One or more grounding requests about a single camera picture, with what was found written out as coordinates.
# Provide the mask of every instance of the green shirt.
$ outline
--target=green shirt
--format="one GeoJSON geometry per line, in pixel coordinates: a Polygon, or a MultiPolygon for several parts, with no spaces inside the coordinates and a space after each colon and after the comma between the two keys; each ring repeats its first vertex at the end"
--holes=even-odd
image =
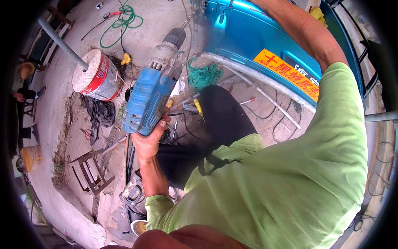
{"type": "MultiPolygon", "coordinates": [[[[364,112],[353,73],[334,63],[320,80],[304,135],[264,148],[251,134],[213,152],[241,159],[201,176],[177,204],[146,200],[146,229],[207,225],[250,248],[329,248],[360,210],[367,179],[364,112]]],[[[205,160],[207,171],[212,167],[205,160]]]]}

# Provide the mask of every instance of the shoe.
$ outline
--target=shoe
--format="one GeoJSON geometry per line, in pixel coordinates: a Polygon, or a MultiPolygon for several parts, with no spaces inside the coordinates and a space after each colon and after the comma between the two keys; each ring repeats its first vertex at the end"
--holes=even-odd
{"type": "Polygon", "coordinates": [[[32,134],[33,136],[35,136],[36,142],[40,143],[39,133],[37,132],[37,124],[34,124],[32,128],[33,128],[32,134]]]}
{"type": "Polygon", "coordinates": [[[43,87],[40,89],[40,91],[38,91],[38,92],[36,93],[37,100],[40,99],[40,97],[43,96],[45,92],[46,92],[46,87],[43,86],[43,87]]]}

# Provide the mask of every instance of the concrete floor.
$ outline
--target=concrete floor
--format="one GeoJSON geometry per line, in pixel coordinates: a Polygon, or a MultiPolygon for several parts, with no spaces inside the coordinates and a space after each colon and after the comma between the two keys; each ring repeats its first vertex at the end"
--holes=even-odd
{"type": "MultiPolygon", "coordinates": [[[[183,0],[186,7],[190,6],[189,0],[183,0]]],[[[80,38],[93,26],[103,20],[103,15],[106,12],[117,11],[119,3],[117,1],[105,0],[102,1],[104,7],[97,11],[94,6],[98,1],[85,0],[75,11],[70,13],[68,18],[74,21],[73,28],[64,36],[65,42],[80,56],[86,54],[92,48],[99,48],[100,37],[109,25],[116,19],[112,17],[95,30],[93,30],[83,41],[80,38]]],[[[128,2],[134,8],[134,12],[142,16],[144,23],[137,29],[129,29],[123,36],[123,44],[127,52],[132,55],[133,63],[142,66],[145,60],[150,56],[152,49],[158,45],[164,36],[174,27],[180,26],[186,19],[185,10],[180,0],[168,2],[157,0],[130,0],[128,2]]],[[[187,39],[181,51],[185,53],[180,54],[180,60],[186,61],[187,51],[189,48],[190,33],[187,31],[187,39]]],[[[103,39],[103,44],[111,44],[119,36],[119,29],[111,29],[103,39]]],[[[109,49],[101,49],[108,55],[112,55],[121,59],[123,57],[123,50],[120,42],[109,49]]],[[[101,128],[99,131],[98,141],[91,147],[89,142],[85,140],[83,133],[79,128],[90,128],[89,117],[86,110],[80,105],[79,99],[73,94],[71,85],[71,78],[76,63],[69,58],[61,49],[57,49],[52,57],[50,66],[47,67],[43,73],[36,73],[35,80],[31,85],[33,90],[39,90],[42,86],[47,86],[47,92],[41,100],[39,100],[36,112],[36,123],[39,129],[40,145],[43,151],[44,163],[43,165],[29,174],[29,179],[42,203],[43,213],[47,219],[53,224],[55,228],[85,248],[100,248],[109,245],[111,241],[119,245],[132,246],[136,237],[131,235],[121,236],[120,232],[128,229],[125,217],[123,216],[123,205],[118,197],[119,193],[124,188],[124,168],[123,168],[123,146],[112,151],[111,155],[105,160],[106,178],[114,175],[116,180],[111,183],[95,200],[94,197],[83,194],[78,182],[71,170],[71,167],[76,167],[77,164],[65,163],[64,182],[57,187],[53,186],[52,178],[54,176],[54,164],[52,158],[55,152],[59,150],[59,146],[65,146],[65,160],[67,156],[73,160],[78,156],[88,152],[89,150],[97,150],[105,148],[109,143],[109,138],[116,139],[123,136],[123,129],[118,130],[120,122],[111,128],[101,128]],[[69,104],[72,110],[72,117],[67,114],[66,104],[69,104]],[[67,129],[65,128],[65,120],[67,120],[67,129]]],[[[231,72],[224,70],[222,79],[232,76],[231,72]]],[[[256,82],[261,86],[270,96],[276,98],[275,90],[269,86],[256,82]]],[[[267,116],[273,110],[273,105],[264,97],[261,97],[257,92],[247,88],[246,85],[240,81],[235,81],[233,84],[226,84],[223,86],[227,90],[231,90],[232,96],[238,102],[246,101],[251,97],[257,97],[257,100],[248,103],[247,106],[259,116],[267,116]]],[[[120,96],[114,100],[116,110],[124,104],[124,92],[127,89],[123,86],[120,96]]],[[[188,86],[185,87],[186,92],[180,93],[176,98],[176,102],[181,101],[184,97],[188,97],[190,92],[188,86]]],[[[278,102],[284,108],[287,108],[290,99],[278,93],[278,102]]],[[[266,120],[256,118],[247,108],[246,113],[253,122],[256,130],[261,135],[266,146],[275,144],[272,138],[272,130],[282,118],[282,113],[278,110],[266,120]]],[[[296,113],[293,104],[291,104],[288,112],[299,120],[299,115],[296,113]]],[[[308,110],[303,109],[302,119],[300,125],[301,130],[297,130],[293,138],[302,135],[308,127],[313,114],[308,110]]],[[[188,127],[198,126],[200,121],[199,116],[187,114],[188,127]]],[[[175,121],[179,122],[178,133],[185,134],[185,128],[181,121],[181,117],[173,117],[171,124],[175,121]]],[[[284,118],[283,124],[293,132],[295,126],[293,123],[284,118]]],[[[24,119],[24,125],[32,125],[29,118],[24,119]]],[[[287,131],[281,124],[275,129],[275,138],[279,140],[287,139],[291,133],[287,131]]],[[[194,143],[195,140],[191,136],[187,136],[181,140],[182,143],[194,143]]],[[[25,146],[35,145],[33,139],[24,141],[25,146]]]]}

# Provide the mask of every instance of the green rope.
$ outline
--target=green rope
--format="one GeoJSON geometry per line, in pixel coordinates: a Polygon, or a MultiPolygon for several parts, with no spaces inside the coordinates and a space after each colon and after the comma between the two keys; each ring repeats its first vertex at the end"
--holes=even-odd
{"type": "Polygon", "coordinates": [[[222,77],[222,70],[218,68],[216,63],[203,68],[192,67],[191,62],[196,60],[197,57],[187,61],[189,69],[188,83],[196,90],[213,85],[222,77]]]}
{"type": "Polygon", "coordinates": [[[107,48],[110,48],[110,47],[112,47],[113,45],[115,45],[115,44],[122,38],[122,36],[123,36],[124,33],[126,32],[127,28],[129,28],[129,29],[136,29],[136,28],[138,28],[139,26],[141,26],[142,23],[144,22],[144,19],[143,19],[142,17],[137,16],[137,15],[134,13],[134,10],[133,10],[132,7],[130,7],[129,5],[125,5],[125,4],[127,3],[127,1],[128,1],[128,0],[126,0],[126,1],[123,3],[123,5],[119,8],[119,11],[122,11],[122,13],[119,14],[118,19],[117,19],[112,25],[110,25],[110,26],[105,30],[105,32],[102,34],[102,36],[101,36],[101,39],[100,39],[100,41],[99,41],[99,45],[100,45],[103,49],[107,49],[107,48]],[[131,24],[132,22],[134,22],[134,20],[135,20],[136,17],[141,19],[141,23],[140,23],[139,25],[135,26],[135,27],[130,27],[129,24],[131,24]],[[125,26],[125,29],[124,29],[124,31],[120,34],[120,37],[119,37],[112,45],[110,45],[110,46],[108,46],[108,47],[104,47],[104,46],[102,45],[102,38],[103,38],[103,36],[106,34],[106,32],[108,32],[108,30],[109,30],[110,28],[118,28],[118,27],[121,27],[121,26],[125,26]]]}

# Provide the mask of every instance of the power drill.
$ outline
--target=power drill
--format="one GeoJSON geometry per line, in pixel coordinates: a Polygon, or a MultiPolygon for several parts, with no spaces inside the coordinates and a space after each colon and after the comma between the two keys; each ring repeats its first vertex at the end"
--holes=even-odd
{"type": "MultiPolygon", "coordinates": [[[[186,36],[184,28],[192,15],[182,27],[172,29],[162,43],[156,46],[154,56],[145,62],[123,113],[122,124],[127,132],[139,132],[148,136],[160,120],[167,100],[182,72],[177,52],[184,43],[186,36]]],[[[169,140],[168,129],[160,143],[169,140]]]]}

